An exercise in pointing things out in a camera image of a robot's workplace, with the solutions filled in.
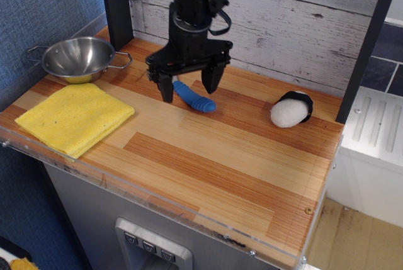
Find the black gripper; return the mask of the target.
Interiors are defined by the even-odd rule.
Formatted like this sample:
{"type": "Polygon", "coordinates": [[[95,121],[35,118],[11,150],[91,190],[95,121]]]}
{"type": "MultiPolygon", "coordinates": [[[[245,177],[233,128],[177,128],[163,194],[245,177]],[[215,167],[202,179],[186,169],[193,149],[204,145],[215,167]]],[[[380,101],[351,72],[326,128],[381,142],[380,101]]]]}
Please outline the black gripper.
{"type": "Polygon", "coordinates": [[[230,62],[233,43],[208,38],[208,28],[191,30],[169,25],[169,41],[146,60],[148,77],[156,82],[162,100],[173,102],[173,75],[201,71],[201,81],[208,94],[218,88],[225,66],[230,62]]]}

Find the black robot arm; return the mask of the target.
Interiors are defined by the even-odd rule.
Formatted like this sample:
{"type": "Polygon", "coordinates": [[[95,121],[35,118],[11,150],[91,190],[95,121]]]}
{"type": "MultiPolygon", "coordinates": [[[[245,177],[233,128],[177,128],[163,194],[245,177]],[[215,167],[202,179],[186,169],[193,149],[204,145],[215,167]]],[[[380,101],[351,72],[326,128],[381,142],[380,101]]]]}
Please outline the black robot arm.
{"type": "Polygon", "coordinates": [[[167,45],[150,55],[148,77],[155,82],[163,101],[173,100],[173,77],[200,71],[207,93],[213,93],[230,62],[233,47],[228,40],[209,39],[227,33],[230,28],[212,30],[212,20],[219,16],[227,25],[232,21],[223,10],[229,0],[174,0],[169,5],[169,40],[167,45]]]}

